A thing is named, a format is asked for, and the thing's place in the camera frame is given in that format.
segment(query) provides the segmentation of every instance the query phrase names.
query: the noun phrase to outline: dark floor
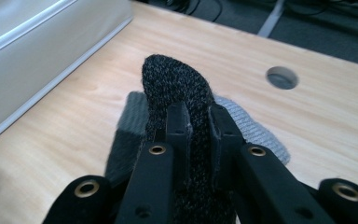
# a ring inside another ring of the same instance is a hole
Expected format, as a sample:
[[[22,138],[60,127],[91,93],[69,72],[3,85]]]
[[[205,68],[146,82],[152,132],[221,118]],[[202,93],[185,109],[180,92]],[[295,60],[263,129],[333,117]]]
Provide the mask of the dark floor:
[[[149,0],[167,6],[167,0]],[[185,14],[257,34],[274,0],[189,0]],[[286,0],[269,38],[358,63],[358,5],[339,0]]]

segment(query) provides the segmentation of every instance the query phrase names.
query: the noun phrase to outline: light wood surface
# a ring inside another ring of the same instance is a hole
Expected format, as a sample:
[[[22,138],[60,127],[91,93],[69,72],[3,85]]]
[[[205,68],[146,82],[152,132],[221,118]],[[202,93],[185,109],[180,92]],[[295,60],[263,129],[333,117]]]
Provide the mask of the light wood surface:
[[[289,170],[315,188],[358,184],[358,64],[133,2],[134,20],[0,135],[0,224],[40,223],[62,190],[102,175],[117,120],[153,53],[188,63],[288,147]],[[297,73],[283,91],[273,66]]]

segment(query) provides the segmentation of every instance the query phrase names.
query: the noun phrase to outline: black object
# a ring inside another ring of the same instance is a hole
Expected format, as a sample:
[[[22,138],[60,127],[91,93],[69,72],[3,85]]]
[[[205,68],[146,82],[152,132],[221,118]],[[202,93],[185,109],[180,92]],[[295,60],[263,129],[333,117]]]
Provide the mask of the black object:
[[[144,145],[132,174],[112,185],[100,176],[75,180],[44,223],[172,223],[173,191],[188,179],[184,111],[184,104],[168,108],[167,129]],[[209,118],[210,184],[233,192],[241,223],[358,223],[357,185],[337,178],[318,190],[303,185],[268,148],[241,139],[224,107],[212,104]]]

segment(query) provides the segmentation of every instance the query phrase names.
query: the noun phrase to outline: black knit fabric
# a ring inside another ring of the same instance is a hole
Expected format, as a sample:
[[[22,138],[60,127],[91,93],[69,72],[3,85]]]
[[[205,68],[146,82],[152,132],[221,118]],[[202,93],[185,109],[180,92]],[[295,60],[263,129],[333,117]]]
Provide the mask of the black knit fabric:
[[[174,223],[235,223],[229,192],[211,188],[211,139],[208,106],[214,101],[207,81],[190,66],[163,55],[145,59],[143,85],[149,120],[144,141],[165,128],[166,109],[185,102],[193,126],[190,144],[190,183],[175,192]]]

